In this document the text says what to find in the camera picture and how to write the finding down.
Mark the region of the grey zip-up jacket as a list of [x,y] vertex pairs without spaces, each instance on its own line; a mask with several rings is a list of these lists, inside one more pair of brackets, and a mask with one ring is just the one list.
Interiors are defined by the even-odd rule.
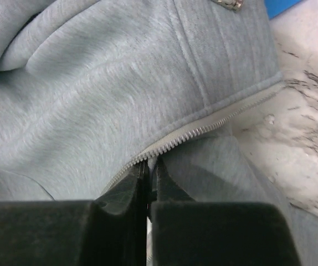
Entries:
[[0,201],[93,200],[163,154],[197,201],[279,207],[318,265],[318,218],[229,123],[281,85],[263,1],[0,1]]

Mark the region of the blue paper sheet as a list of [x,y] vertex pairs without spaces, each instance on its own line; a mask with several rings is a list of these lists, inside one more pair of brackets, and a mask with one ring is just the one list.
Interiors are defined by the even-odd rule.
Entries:
[[305,15],[318,16],[318,1],[264,1],[269,19],[281,17],[282,15]]

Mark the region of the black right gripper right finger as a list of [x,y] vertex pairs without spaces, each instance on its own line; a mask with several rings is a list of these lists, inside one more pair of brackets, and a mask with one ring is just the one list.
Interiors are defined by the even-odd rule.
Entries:
[[162,160],[153,175],[153,265],[300,265],[288,224],[275,206],[197,202],[179,188]]

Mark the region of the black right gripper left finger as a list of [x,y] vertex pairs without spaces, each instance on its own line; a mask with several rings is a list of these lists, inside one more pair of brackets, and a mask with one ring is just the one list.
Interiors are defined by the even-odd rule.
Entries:
[[145,265],[148,167],[90,201],[0,202],[0,265]]

